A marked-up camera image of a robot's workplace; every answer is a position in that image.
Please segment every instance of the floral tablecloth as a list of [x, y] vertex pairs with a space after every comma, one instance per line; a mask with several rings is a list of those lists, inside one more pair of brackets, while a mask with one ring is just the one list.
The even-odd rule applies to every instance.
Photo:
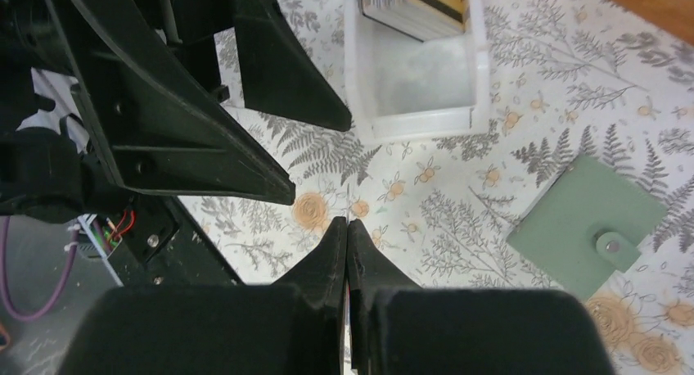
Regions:
[[[280, 3], [344, 95], [343, 0]], [[594, 156], [669, 214], [586, 306], [619, 372], [694, 373], [694, 48], [607, 0], [484, 5], [489, 131], [380, 147], [235, 108], [235, 39], [220, 34], [228, 110], [290, 172], [297, 200], [183, 201], [247, 282], [276, 279], [348, 215], [422, 286], [559, 287], [504, 237], [568, 161]]]

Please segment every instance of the white bin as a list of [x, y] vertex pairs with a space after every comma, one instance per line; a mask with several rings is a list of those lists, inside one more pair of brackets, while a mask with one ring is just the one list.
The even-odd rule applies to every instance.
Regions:
[[345, 0], [345, 91], [366, 144], [472, 133], [489, 127], [489, 52], [482, 0], [470, 29], [421, 43], [364, 17]]

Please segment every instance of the purple cable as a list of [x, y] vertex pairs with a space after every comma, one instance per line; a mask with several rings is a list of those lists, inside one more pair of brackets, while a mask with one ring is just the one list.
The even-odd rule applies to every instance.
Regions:
[[101, 228], [101, 225], [97, 222], [96, 219], [94, 219], [94, 222], [92, 222], [92, 227], [94, 230], [97, 231], [98, 238], [102, 240], [102, 243], [104, 245], [104, 252], [106, 254], [110, 254], [113, 250], [111, 247], [108, 245], [108, 242], [106, 240], [106, 235], [104, 234], [104, 229]]
[[[21, 322], [33, 322], [34, 320], [44, 316], [55, 305], [55, 303], [58, 301], [58, 297], [60, 297], [63, 289], [65, 289], [67, 278], [70, 276], [72, 264], [74, 263], [74, 256], [77, 255], [77, 246], [70, 247], [61, 279], [56, 285], [56, 290], [53, 292], [51, 298], [48, 299], [43, 308], [31, 315], [20, 314], [15, 308], [14, 304], [12, 304], [10, 288], [7, 285], [7, 234], [10, 230], [10, 217], [5, 218], [3, 227], [4, 229], [2, 230], [2, 237], [0, 237], [0, 297], [2, 298], [2, 303], [5, 305], [5, 308], [10, 316]], [[70, 242], [75, 242], [78, 234], [79, 232], [77, 230], [73, 231]]]

